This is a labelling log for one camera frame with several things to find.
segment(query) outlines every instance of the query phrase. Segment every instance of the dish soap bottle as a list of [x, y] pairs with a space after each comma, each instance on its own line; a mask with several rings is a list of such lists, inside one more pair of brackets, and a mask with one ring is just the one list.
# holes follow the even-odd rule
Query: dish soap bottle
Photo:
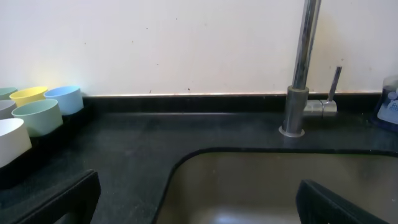
[[398, 75], [383, 81], [383, 91], [370, 121], [385, 129], [398, 131]]

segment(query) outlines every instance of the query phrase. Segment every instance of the cup rim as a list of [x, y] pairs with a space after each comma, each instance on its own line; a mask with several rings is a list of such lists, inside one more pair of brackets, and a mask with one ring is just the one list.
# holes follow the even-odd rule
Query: cup rim
[[[24, 94], [25, 92], [31, 91], [31, 90], [37, 90], [35, 91], [33, 94], [29, 94], [29, 95], [25, 95], [25, 96], [19, 96], [21, 94]], [[21, 98], [27, 98], [30, 96], [35, 96], [35, 95], [39, 95], [41, 93], [44, 93], [48, 90], [48, 88], [46, 86], [36, 86], [36, 87], [32, 87], [32, 88], [26, 88], [23, 90], [19, 90], [16, 91], [15, 93], [10, 95], [11, 99], [21, 99]]]
[[5, 87], [5, 88], [0, 88], [0, 96], [4, 96], [10, 93], [13, 93], [14, 91], [18, 91], [16, 87]]
[[10, 108], [15, 104], [16, 102], [14, 100], [0, 100], [0, 111]]
[[[39, 103], [42, 103], [43, 101], [52, 101], [52, 102], [53, 102], [53, 105], [49, 106], [49, 107], [46, 108], [46, 109], [42, 109], [42, 110], [40, 110], [40, 111], [35, 111], [35, 112], [33, 112], [33, 113], [16, 114], [16, 112], [19, 112], [20, 110], [22, 110], [21, 108], [26, 108], [26, 107], [32, 106], [32, 105], [34, 105], [34, 104], [39, 104]], [[20, 107], [18, 107], [18, 108], [13, 109], [13, 111], [11, 112], [11, 114], [12, 114], [13, 116], [18, 116], [18, 117], [22, 117], [22, 116], [31, 116], [31, 115], [33, 115], [33, 114], [38, 114], [38, 113], [42, 113], [42, 112], [44, 112], [44, 111], [50, 110], [50, 109], [56, 107], [57, 105], [58, 105], [58, 100], [55, 100], [55, 99], [37, 100], [37, 101], [31, 102], [31, 103], [27, 103], [27, 104], [25, 104], [25, 105], [22, 105], [22, 106], [20, 106]]]
[[[11, 123], [12, 127], [5, 132], [2, 132], [3, 128], [5, 129], [5, 123]], [[10, 134], [20, 128], [24, 124], [24, 120], [20, 118], [8, 118], [0, 120], [0, 137], [3, 137], [7, 134]]]
[[[62, 94], [57, 94], [57, 95], [52, 95], [52, 92], [57, 91], [57, 90], [62, 90], [64, 88], [72, 88], [70, 91], [66, 92], [66, 93], [62, 93]], [[56, 87], [52, 90], [49, 90], [47, 92], [44, 93], [44, 97], [57, 97], [57, 96], [63, 96], [63, 95], [67, 95], [70, 93], [73, 93], [75, 91], [78, 91], [80, 89], [80, 86], [78, 85], [67, 85], [67, 86], [60, 86], [60, 87]]]

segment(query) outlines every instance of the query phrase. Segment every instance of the backsplash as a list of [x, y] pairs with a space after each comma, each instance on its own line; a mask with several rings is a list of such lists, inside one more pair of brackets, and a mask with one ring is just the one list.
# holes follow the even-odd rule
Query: backsplash
[[[90, 96], [285, 93], [304, 0], [0, 2], [0, 87]], [[398, 74], [398, 1], [323, 0], [307, 86], [380, 92]]]

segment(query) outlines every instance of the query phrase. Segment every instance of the black countertop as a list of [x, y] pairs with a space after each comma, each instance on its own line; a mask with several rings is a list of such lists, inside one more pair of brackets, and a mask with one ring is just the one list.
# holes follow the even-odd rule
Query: black countertop
[[150, 223], [172, 167], [209, 147], [398, 156], [398, 134], [372, 126], [367, 117], [340, 113], [330, 120], [306, 121], [305, 136], [291, 139], [278, 132], [282, 113], [102, 114], [44, 168], [0, 191], [0, 210], [94, 169], [102, 193], [92, 223]]

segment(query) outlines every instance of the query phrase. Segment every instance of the sink basin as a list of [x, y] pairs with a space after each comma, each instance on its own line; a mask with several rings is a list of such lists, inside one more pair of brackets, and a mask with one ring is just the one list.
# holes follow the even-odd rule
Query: sink basin
[[398, 223], [397, 158], [266, 152], [211, 152], [185, 161], [154, 223], [300, 223], [295, 196], [303, 179]]

